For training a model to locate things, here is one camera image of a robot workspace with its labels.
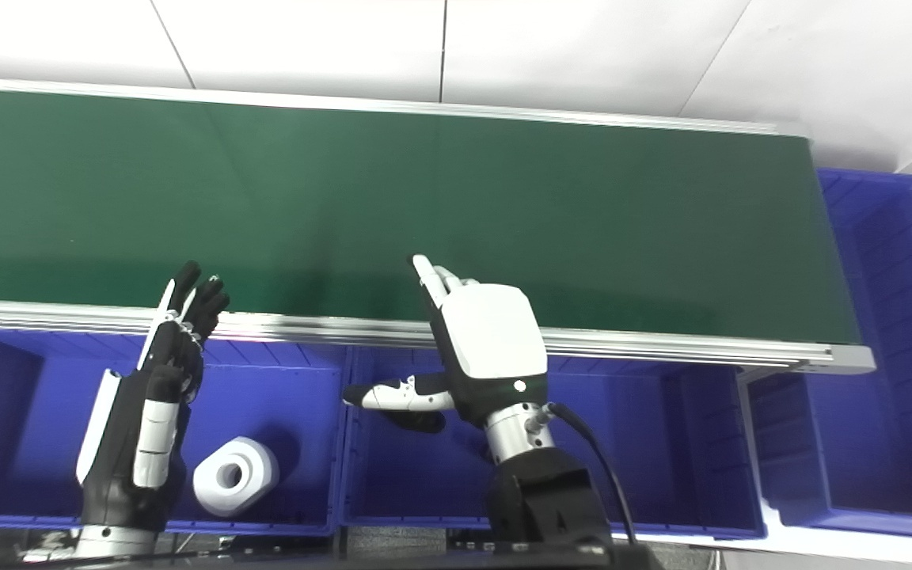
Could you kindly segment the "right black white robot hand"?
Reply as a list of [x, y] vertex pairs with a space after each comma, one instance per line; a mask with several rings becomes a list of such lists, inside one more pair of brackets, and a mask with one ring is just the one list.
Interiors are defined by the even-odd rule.
[[438, 433], [454, 410], [481, 428], [496, 412], [548, 401], [548, 356], [527, 296], [517, 287], [463, 279], [412, 255], [443, 370], [344, 389], [346, 405], [377, 410], [404, 429]]

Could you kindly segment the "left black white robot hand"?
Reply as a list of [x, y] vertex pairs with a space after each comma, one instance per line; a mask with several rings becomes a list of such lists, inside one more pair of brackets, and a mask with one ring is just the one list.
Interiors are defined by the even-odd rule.
[[230, 297], [189, 260], [168, 281], [134, 368], [105, 370], [76, 463], [83, 526], [164, 530], [181, 493], [181, 447], [203, 351]]

